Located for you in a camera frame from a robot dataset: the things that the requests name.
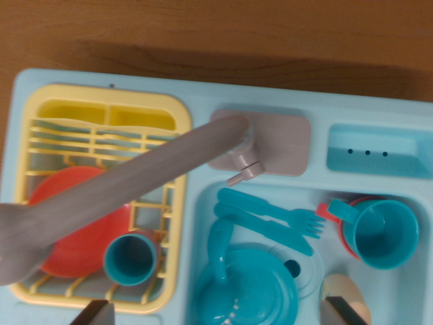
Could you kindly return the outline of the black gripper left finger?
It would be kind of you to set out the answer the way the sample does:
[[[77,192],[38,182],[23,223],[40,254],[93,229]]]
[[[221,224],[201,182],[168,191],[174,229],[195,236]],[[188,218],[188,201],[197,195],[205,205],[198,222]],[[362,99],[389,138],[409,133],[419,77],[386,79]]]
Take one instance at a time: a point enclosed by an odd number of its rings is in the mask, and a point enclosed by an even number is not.
[[[115,325],[114,304],[107,300],[92,300],[70,325]]]

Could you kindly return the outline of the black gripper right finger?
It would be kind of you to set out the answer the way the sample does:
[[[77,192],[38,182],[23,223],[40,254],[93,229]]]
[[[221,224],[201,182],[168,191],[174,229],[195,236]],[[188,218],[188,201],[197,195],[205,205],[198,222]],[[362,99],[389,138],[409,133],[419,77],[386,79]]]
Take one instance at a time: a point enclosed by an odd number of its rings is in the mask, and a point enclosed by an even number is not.
[[[326,297],[320,302],[320,325],[367,325],[342,297]]]

